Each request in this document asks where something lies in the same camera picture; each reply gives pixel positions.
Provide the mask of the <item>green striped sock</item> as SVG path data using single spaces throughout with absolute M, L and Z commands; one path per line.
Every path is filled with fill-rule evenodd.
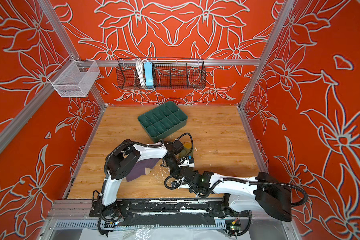
M 185 157 L 188 154 L 193 156 L 194 150 L 191 150 L 192 144 L 190 142 L 184 143 L 184 149 L 179 153 L 179 158 Z

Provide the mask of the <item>purple striped sock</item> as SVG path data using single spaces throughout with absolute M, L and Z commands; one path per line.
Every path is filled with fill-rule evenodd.
M 131 172 L 127 175 L 127 182 L 131 182 L 140 176 L 148 175 L 159 160 L 159 158 L 152 158 L 138 161 L 132 168 Z

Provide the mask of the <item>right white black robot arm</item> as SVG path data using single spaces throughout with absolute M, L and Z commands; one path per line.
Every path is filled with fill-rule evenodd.
M 164 185 L 169 190 L 187 188 L 199 198 L 224 194 L 228 197 L 227 208 L 233 212 L 263 211 L 283 222 L 291 222 L 292 208 L 309 200 L 303 188 L 281 183 L 265 172 L 259 172 L 256 177 L 238 178 L 213 172 L 200 174 L 181 167 L 165 179 Z

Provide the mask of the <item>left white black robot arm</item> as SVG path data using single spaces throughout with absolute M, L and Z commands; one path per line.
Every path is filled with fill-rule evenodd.
M 138 178 L 140 170 L 153 168 L 159 160 L 163 160 L 171 172 L 179 170 L 177 155 L 183 150 L 184 144 L 179 140 L 155 144 L 123 141 L 106 157 L 105 179 L 101 191 L 93 191 L 98 196 L 92 199 L 90 217 L 97 217 L 105 222 L 121 217 L 123 214 L 116 201 L 122 181 Z

